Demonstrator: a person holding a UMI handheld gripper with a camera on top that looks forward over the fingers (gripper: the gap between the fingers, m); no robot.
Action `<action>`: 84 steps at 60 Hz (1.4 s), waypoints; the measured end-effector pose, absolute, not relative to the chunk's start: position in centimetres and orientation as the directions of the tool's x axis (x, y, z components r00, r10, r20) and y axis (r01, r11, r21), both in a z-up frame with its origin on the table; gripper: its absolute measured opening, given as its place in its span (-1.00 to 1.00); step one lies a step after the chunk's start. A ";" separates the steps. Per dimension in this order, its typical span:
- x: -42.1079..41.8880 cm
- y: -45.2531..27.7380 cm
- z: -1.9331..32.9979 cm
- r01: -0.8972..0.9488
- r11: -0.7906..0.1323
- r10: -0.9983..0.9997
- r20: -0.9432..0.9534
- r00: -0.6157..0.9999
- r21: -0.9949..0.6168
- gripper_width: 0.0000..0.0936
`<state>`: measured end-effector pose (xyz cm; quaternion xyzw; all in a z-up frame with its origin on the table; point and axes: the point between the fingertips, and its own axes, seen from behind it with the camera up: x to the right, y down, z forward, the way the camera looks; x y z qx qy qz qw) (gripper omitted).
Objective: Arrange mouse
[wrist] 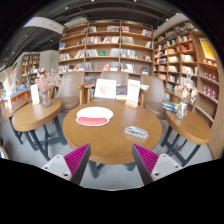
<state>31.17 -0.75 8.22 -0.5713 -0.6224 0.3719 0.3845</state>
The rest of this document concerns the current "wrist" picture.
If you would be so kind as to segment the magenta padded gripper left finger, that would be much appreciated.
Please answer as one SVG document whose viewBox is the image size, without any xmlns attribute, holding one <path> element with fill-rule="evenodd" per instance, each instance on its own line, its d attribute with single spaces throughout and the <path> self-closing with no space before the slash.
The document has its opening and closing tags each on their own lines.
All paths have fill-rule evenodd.
<svg viewBox="0 0 224 224">
<path fill-rule="evenodd" d="M 86 144 L 65 156 L 54 156 L 42 169 L 79 185 L 90 155 L 91 147 Z"/>
</svg>

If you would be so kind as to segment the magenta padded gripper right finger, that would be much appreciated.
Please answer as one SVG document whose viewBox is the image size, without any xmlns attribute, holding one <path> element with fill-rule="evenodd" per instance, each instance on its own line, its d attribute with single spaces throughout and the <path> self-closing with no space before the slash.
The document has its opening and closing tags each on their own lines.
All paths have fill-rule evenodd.
<svg viewBox="0 0 224 224">
<path fill-rule="evenodd" d="M 144 185 L 148 185 L 182 169 L 167 154 L 156 154 L 140 145 L 132 145 L 132 154 Z"/>
</svg>

